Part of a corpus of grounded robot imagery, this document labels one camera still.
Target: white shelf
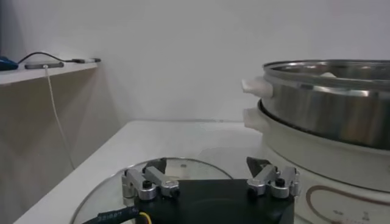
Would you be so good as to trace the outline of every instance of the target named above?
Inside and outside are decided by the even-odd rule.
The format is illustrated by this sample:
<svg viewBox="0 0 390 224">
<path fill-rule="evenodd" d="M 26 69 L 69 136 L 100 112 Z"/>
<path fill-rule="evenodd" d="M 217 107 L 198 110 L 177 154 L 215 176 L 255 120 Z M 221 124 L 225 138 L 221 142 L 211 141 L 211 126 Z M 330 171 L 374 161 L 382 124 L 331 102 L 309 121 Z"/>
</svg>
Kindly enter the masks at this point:
<svg viewBox="0 0 390 224">
<path fill-rule="evenodd" d="M 44 69 L 25 69 L 23 65 L 20 67 L 22 68 L 0 72 L 0 85 L 45 77 Z M 86 69 L 93 69 L 96 67 L 96 63 L 65 63 L 64 67 L 62 68 L 49 68 L 48 71 L 49 75 L 53 76 Z"/>
</svg>

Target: pot handle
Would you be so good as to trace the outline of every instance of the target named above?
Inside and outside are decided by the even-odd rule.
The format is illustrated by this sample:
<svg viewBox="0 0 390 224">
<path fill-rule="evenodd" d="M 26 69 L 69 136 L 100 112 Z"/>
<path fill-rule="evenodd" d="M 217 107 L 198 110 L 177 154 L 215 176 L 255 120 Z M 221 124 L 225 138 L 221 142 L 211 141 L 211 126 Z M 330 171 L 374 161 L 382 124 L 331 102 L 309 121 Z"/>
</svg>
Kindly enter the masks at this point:
<svg viewBox="0 0 390 224">
<path fill-rule="evenodd" d="M 274 95 L 274 88 L 265 81 L 263 76 L 258 76 L 252 80 L 243 79 L 241 81 L 244 93 L 251 93 L 260 98 L 269 99 Z"/>
<path fill-rule="evenodd" d="M 260 131 L 262 133 L 269 131 L 269 123 L 266 118 L 259 113 L 258 108 L 255 107 L 244 109 L 243 117 L 245 127 Z"/>
</svg>

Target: blue object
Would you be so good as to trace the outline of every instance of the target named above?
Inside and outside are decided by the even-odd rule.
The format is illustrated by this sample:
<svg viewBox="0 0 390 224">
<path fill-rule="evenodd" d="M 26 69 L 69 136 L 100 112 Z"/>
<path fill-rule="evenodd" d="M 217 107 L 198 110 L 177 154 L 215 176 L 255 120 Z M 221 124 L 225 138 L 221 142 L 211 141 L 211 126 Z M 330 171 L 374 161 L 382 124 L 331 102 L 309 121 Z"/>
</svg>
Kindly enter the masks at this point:
<svg viewBox="0 0 390 224">
<path fill-rule="evenodd" d="M 9 60 L 7 57 L 0 56 L 0 71 L 8 71 L 18 69 L 19 65 Z"/>
</svg>

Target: white table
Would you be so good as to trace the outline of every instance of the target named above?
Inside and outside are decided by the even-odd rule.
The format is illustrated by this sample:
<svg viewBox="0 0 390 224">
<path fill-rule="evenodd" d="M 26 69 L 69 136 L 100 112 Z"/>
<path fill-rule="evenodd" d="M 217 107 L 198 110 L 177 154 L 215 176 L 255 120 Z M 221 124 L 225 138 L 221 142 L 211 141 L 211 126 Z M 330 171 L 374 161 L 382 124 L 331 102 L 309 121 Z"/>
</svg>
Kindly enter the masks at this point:
<svg viewBox="0 0 390 224">
<path fill-rule="evenodd" d="M 15 223 L 68 224 L 101 181 L 152 158 L 196 158 L 235 178 L 249 178 L 246 157 L 260 157 L 260 143 L 261 134 L 242 123 L 129 122 Z"/>
</svg>

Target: charging cable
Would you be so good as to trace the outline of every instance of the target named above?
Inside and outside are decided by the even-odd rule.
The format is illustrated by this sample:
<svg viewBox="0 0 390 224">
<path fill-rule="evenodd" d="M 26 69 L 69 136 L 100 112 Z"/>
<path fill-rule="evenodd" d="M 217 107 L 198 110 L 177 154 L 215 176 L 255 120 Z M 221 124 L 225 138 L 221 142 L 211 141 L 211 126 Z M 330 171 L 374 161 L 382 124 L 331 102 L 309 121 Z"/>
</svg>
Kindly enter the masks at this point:
<svg viewBox="0 0 390 224">
<path fill-rule="evenodd" d="M 57 114 L 57 109 L 55 107 L 53 89 L 52 89 L 52 86 L 51 86 L 51 80 L 50 80 L 50 75 L 49 75 L 49 71 L 48 71 L 49 66 L 48 65 L 44 65 L 43 68 L 44 68 L 44 73 L 45 73 L 46 77 L 48 78 L 50 97 L 51 97 L 51 105 L 52 105 L 52 108 L 53 108 L 55 120 L 56 120 L 57 125 L 58 125 L 58 129 L 60 130 L 60 134 L 61 134 L 61 137 L 62 137 L 63 145 L 65 147 L 64 148 L 65 149 L 65 154 L 68 155 L 69 161 L 70 161 L 71 166 L 72 166 L 72 168 L 74 170 L 75 166 L 73 164 L 73 161 L 72 161 L 72 158 L 71 158 L 71 155 L 70 155 L 70 153 L 71 153 L 70 149 L 71 148 L 70 148 L 69 142 L 68 142 L 68 140 L 67 140 L 67 138 L 65 136 L 65 133 L 63 131 L 62 124 L 60 122 L 59 116 Z"/>
<path fill-rule="evenodd" d="M 45 56 L 48 56 L 48 57 L 51 57 L 51 58 L 54 58 L 56 59 L 57 61 L 61 61 L 61 62 L 73 62 L 73 63 L 78 63 L 78 64 L 85 64 L 85 63 L 97 63 L 97 62 L 100 62 L 102 61 L 100 58 L 88 58 L 88 59 L 79 59 L 79 58 L 74 58 L 74 59 L 70 59 L 70 60 L 64 60 L 64 59 L 61 59 L 61 58 L 58 58 L 54 55 L 51 55 L 49 53 L 45 53 L 45 52 L 33 52 L 31 54 L 28 54 L 26 55 L 24 58 L 20 59 L 18 61 L 18 64 L 24 62 L 26 59 L 28 59 L 29 57 L 31 56 L 34 56 L 34 55 L 37 55 L 37 54 L 40 54 L 40 55 L 45 55 Z"/>
</svg>

